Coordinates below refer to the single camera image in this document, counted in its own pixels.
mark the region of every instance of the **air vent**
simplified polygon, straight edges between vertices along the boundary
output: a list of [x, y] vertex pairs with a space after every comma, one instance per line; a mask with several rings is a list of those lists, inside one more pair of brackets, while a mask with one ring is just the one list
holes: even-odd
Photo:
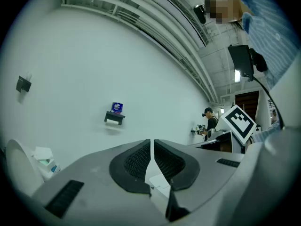
[[240, 164], [240, 162], [231, 161], [231, 160], [227, 160], [227, 159], [224, 159], [224, 158], [220, 158], [216, 162], [220, 163], [220, 164], [223, 164], [223, 165], [230, 166], [230, 167], [234, 167], [234, 168], [237, 168]]
[[200, 36], [202, 37], [203, 42], [207, 45], [209, 43], [209, 40], [207, 36], [205, 35], [203, 29], [198, 24], [194, 16], [190, 13], [190, 11], [179, 1], [179, 0], [170, 0], [174, 3], [175, 6], [177, 6], [182, 13], [185, 14], [185, 16], [190, 20], [190, 22], [195, 26], [197, 31], [199, 32]]
[[61, 218], [67, 211], [84, 183], [70, 180], [55, 198], [45, 207], [46, 210]]

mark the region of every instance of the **striped shirt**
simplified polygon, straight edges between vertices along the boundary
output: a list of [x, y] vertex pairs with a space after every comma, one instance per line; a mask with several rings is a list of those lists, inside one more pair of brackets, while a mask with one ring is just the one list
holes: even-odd
[[[243, 13], [242, 24], [249, 34], [254, 50], [261, 54], [268, 70], [265, 78], [272, 89], [294, 61], [301, 47], [285, 13], [274, 0], [241, 0], [253, 12]], [[252, 135], [254, 142], [263, 142], [268, 135], [280, 130], [279, 121], [266, 131]]]

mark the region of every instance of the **person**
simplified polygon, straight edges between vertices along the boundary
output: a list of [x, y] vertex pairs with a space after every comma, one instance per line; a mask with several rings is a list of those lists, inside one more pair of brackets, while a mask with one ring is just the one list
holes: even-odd
[[272, 120], [272, 124], [274, 124], [278, 120], [276, 110], [273, 110], [272, 113], [273, 113], [273, 115], [271, 117], [271, 120]]
[[207, 125], [207, 129], [205, 129], [205, 131], [199, 131], [199, 135], [205, 135], [204, 141], [207, 141], [208, 140], [207, 132], [210, 129], [213, 129], [216, 127], [218, 119], [216, 118], [216, 116], [213, 113], [213, 110], [210, 107], [205, 109], [203, 117], [206, 117], [208, 119], [208, 125]]
[[[266, 61], [268, 69], [264, 74], [272, 89], [301, 47], [299, 36], [278, 4], [274, 0], [205, 0], [205, 10], [217, 23], [231, 23], [245, 30], [253, 49]], [[279, 130], [280, 123], [276, 121], [266, 131], [252, 135], [247, 145], [263, 142]]]

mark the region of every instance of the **white toilet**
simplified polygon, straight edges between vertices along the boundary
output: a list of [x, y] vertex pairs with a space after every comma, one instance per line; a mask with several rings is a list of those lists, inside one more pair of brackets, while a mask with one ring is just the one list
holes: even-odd
[[31, 197], [44, 183], [32, 151], [15, 140], [10, 140], [6, 147], [8, 173], [14, 187]]

